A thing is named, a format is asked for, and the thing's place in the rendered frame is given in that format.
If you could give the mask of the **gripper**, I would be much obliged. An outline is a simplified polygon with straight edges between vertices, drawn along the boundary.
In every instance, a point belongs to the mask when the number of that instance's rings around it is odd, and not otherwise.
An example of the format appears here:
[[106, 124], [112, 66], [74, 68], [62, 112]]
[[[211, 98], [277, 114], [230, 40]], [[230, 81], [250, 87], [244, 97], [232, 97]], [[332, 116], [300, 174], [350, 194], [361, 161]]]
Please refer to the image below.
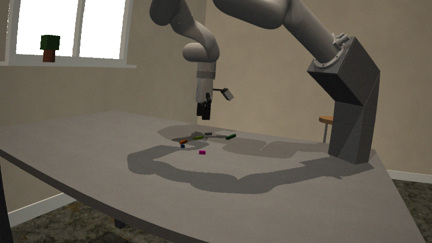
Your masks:
[[215, 78], [198, 78], [196, 88], [197, 116], [202, 120], [210, 120], [210, 110], [213, 98], [213, 80]]

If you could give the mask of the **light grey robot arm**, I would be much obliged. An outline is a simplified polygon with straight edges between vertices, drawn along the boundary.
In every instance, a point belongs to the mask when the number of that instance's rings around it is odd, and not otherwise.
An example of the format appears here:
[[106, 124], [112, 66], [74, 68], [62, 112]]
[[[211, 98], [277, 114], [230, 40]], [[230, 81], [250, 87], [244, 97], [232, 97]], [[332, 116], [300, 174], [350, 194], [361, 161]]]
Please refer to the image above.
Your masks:
[[[314, 56], [319, 69], [335, 65], [343, 56], [349, 35], [330, 33], [301, 0], [213, 0], [223, 13], [264, 29], [283, 26]], [[152, 0], [150, 17], [198, 43], [184, 46], [183, 57], [197, 63], [198, 78], [215, 78], [219, 47], [213, 33], [197, 22], [186, 0]], [[203, 70], [203, 71], [202, 71]]]

